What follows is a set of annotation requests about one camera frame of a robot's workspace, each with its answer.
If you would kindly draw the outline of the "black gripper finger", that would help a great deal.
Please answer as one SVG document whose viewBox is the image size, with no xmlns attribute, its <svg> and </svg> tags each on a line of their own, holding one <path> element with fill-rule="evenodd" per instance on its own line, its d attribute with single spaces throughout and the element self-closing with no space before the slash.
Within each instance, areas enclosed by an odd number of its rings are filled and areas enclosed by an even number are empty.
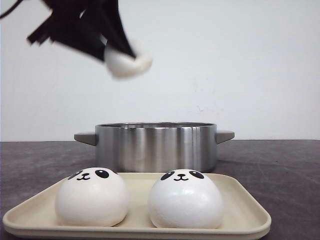
<svg viewBox="0 0 320 240">
<path fill-rule="evenodd" d="M 117 0 L 102 0 L 99 10 L 103 25 L 101 33 L 106 37 L 107 43 L 116 50 L 136 58 L 122 25 L 119 2 Z"/>
<path fill-rule="evenodd" d="M 80 12 L 55 9 L 53 11 L 53 40 L 84 54 L 104 61 L 105 44 L 96 26 L 96 11 Z"/>
</svg>

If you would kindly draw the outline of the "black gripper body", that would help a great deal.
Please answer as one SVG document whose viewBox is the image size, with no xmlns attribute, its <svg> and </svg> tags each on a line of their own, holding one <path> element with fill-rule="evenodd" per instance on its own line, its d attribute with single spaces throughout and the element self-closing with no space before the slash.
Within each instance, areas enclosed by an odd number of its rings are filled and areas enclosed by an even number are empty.
<svg viewBox="0 0 320 240">
<path fill-rule="evenodd" d="M 101 34 L 89 23 L 87 12 L 95 13 L 100 0 L 45 0 L 51 15 L 28 37 L 30 44 L 40 45 L 47 39 L 68 47 L 104 47 Z"/>
</svg>

